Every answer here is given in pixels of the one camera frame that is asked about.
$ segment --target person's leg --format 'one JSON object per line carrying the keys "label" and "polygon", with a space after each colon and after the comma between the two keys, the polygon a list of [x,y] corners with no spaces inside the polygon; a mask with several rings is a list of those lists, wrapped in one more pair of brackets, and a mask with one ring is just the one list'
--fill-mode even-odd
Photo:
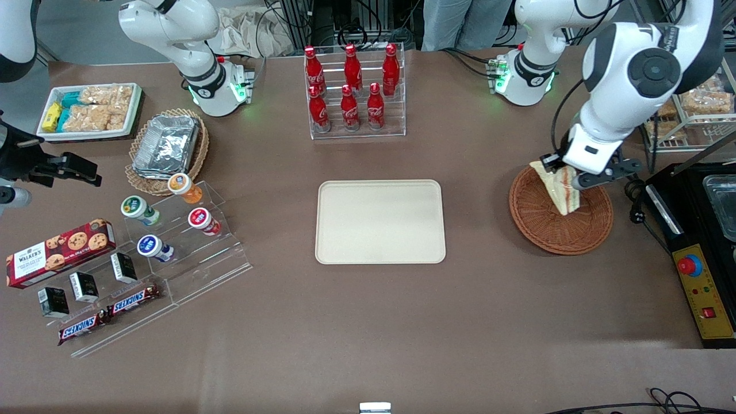
{"label": "person's leg", "polygon": [[458,48],[478,50],[493,46],[512,0],[473,0],[462,25]]}
{"label": "person's leg", "polygon": [[431,52],[445,47],[455,47],[460,28],[472,2],[473,0],[425,0],[422,50]]}

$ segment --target round wicker tray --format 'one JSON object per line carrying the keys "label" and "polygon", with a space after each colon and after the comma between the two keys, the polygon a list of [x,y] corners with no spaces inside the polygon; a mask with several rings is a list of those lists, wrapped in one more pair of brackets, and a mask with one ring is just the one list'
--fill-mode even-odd
{"label": "round wicker tray", "polygon": [[[199,120],[199,135],[197,136],[197,145],[194,148],[194,154],[192,154],[191,156],[191,164],[188,172],[188,175],[192,179],[192,181],[195,181],[194,178],[199,174],[199,171],[202,169],[202,165],[205,163],[207,148],[210,145],[210,136],[207,132],[207,127],[205,126],[205,123],[202,121],[202,118],[199,115],[189,109],[169,109],[165,110],[162,113],[159,113],[158,115],[191,116],[192,118]],[[146,124],[138,131],[138,135],[135,136],[133,143],[130,145],[130,151],[128,153],[130,154],[131,161],[135,159],[135,154],[138,153],[138,148],[141,147],[141,140],[146,135],[149,122],[151,121],[149,120],[148,122],[146,122]],[[137,190],[148,194],[157,195],[158,197],[171,195],[171,192],[166,185],[166,180],[151,180],[149,178],[142,178],[141,176],[136,174],[135,171],[133,171],[132,164],[125,167],[125,175],[126,177],[128,177],[128,182],[130,183],[130,185],[135,187]]]}
{"label": "round wicker tray", "polygon": [[580,208],[563,216],[530,166],[514,180],[509,208],[527,239],[557,254],[588,253],[604,242],[613,227],[611,199],[601,187],[580,192]]}

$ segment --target teal package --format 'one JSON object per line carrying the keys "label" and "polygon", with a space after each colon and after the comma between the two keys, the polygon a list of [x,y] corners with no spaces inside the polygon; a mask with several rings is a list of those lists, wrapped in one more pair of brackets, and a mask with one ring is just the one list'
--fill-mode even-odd
{"label": "teal package", "polygon": [[70,115],[71,115],[71,111],[69,109],[65,109],[61,111],[61,116],[59,116],[59,125],[56,126],[56,132],[58,133],[64,132],[64,122],[66,122],[66,120],[69,119]]}
{"label": "teal package", "polygon": [[61,106],[64,108],[71,108],[72,105],[80,105],[79,101],[80,92],[67,92],[61,98]]}

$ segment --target red emergency stop button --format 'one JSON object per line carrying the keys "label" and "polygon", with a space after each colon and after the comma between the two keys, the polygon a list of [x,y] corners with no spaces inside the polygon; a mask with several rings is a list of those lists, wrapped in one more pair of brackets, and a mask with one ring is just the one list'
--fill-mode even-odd
{"label": "red emergency stop button", "polygon": [[703,273],[703,264],[697,256],[688,254],[677,261],[677,270],[695,278]]}
{"label": "red emergency stop button", "polygon": [[706,319],[710,319],[711,317],[715,317],[715,309],[713,308],[703,308],[701,309],[703,312],[703,317]]}

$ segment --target walker's cookie box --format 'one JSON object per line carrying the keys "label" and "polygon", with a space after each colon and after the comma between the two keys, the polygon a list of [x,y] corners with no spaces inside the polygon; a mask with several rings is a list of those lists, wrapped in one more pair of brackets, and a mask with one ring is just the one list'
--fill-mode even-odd
{"label": "walker's cookie box", "polygon": [[5,259],[7,285],[25,289],[115,249],[113,226],[92,220]]}

